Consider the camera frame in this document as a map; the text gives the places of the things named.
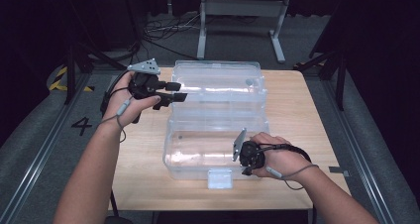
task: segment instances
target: vr controller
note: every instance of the vr controller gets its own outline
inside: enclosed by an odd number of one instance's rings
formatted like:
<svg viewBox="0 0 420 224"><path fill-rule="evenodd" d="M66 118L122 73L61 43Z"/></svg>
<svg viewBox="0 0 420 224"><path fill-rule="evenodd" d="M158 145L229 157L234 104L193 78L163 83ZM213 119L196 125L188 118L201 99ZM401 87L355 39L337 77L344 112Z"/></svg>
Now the vr controller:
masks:
<svg viewBox="0 0 420 224"><path fill-rule="evenodd" d="M267 150L287 150L295 152L304 157L308 162L311 162L308 154L300 148L289 144L264 144L266 148L262 148L260 144L253 141L244 141L247 129L244 128L241 134L234 142L233 158L235 162L239 158L241 167L244 167L242 174L252 175L252 170L262 168L265 165L265 155L263 152Z"/></svg>
<svg viewBox="0 0 420 224"><path fill-rule="evenodd" d="M165 82L159 81L158 75L160 74L160 68L158 67L154 59L143 61L136 64L131 64L127 67L127 71L134 71L132 80L129 83L128 90L135 99L143 99L151 96L158 95L160 102L156 104L153 109L159 110L161 106L167 107L172 102L183 102L187 96L187 93L163 93L158 92L160 89L165 91L179 91L181 84L177 82ZM115 81L113 86L105 93L104 99L101 105L102 115L105 113L108 106L109 99L112 95L112 90L116 84ZM138 123L140 115L133 121Z"/></svg>

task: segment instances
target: tabletop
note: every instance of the tabletop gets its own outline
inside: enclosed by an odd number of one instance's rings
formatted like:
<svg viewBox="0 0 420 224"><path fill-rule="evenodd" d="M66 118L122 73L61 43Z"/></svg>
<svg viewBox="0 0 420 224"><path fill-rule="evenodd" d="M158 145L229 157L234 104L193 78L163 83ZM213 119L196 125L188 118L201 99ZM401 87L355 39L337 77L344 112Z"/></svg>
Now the tabletop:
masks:
<svg viewBox="0 0 420 224"><path fill-rule="evenodd" d="M161 69L160 80L170 81L172 68ZM350 194L337 158L302 74L292 70L263 70L267 89L265 114L270 133L286 138L309 154ZM170 108L142 112L138 124L126 127L113 190L120 210L270 210L311 209L304 189L292 190L272 178L234 180L232 189L209 189L207 180L173 179L162 161Z"/></svg>

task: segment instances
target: skin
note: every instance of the skin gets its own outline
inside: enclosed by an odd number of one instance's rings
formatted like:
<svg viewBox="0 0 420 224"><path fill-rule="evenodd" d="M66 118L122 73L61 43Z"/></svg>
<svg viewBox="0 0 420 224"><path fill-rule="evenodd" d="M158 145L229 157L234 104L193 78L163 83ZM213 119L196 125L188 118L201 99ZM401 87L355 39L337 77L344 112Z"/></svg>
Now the skin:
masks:
<svg viewBox="0 0 420 224"><path fill-rule="evenodd" d="M132 75L125 74L115 90L127 87ZM121 104L130 97L127 89L114 93L103 121L115 116ZM158 96L132 99L120 117L121 125L127 126L141 111L159 100ZM104 223L120 150L120 135L121 128L116 118L99 125L61 195L53 223Z"/></svg>
<svg viewBox="0 0 420 224"><path fill-rule="evenodd" d="M284 138L272 137L267 133L259 133L251 140L258 144L290 144ZM265 165L284 174L310 165L302 156L290 151L270 150L264 154ZM276 178L265 168L254 169L253 174ZM370 213L318 168L305 169L288 179L299 182L305 188L326 223L377 223Z"/></svg>
<svg viewBox="0 0 420 224"><path fill-rule="evenodd" d="M133 74L125 74L115 90L127 87ZM131 98L127 89L115 92L110 99L103 122L97 128L74 169L59 200L53 223L104 223L120 150L121 127L115 118L120 106ZM159 102L159 97L131 99L119 118L122 127L129 125L144 109ZM259 144L288 143L281 137L259 133L251 138ZM288 151L266 151L266 166L288 174L309 164L299 154ZM260 177L271 177L265 168L253 170ZM308 192L327 223L377 223L375 219L343 189L318 168L308 168L288 179L299 182Z"/></svg>

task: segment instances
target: yellow tape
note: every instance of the yellow tape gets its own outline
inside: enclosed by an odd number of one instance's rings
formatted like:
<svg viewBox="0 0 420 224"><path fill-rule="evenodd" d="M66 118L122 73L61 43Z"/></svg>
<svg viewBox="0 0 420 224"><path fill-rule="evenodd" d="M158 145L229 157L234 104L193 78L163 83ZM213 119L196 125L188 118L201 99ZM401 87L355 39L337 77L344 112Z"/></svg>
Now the yellow tape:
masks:
<svg viewBox="0 0 420 224"><path fill-rule="evenodd" d="M67 86L59 85L64 74L67 72L67 66L63 65L62 68L57 73L55 79L53 80L52 85L50 85L50 90L60 90L60 91L67 91ZM83 91L92 92L95 90L94 86L86 86Z"/></svg>

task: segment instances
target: silver metal bracket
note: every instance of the silver metal bracket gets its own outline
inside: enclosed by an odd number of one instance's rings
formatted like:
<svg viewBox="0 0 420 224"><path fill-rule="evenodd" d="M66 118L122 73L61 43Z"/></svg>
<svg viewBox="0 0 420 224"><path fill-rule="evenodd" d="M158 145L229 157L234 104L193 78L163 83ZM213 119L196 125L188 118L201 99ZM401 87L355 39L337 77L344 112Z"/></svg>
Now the silver metal bracket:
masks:
<svg viewBox="0 0 420 224"><path fill-rule="evenodd" d="M233 151L233 157L232 157L232 161L235 162L236 159L238 158L239 154L241 153L241 149L242 149L242 144L245 140L245 136L247 135L247 128L243 128L242 132L239 134L239 136L237 137L237 139L234 142L234 151Z"/></svg>
<svg viewBox="0 0 420 224"><path fill-rule="evenodd" d="M127 66L127 70L148 74L160 74L160 68L154 58Z"/></svg>

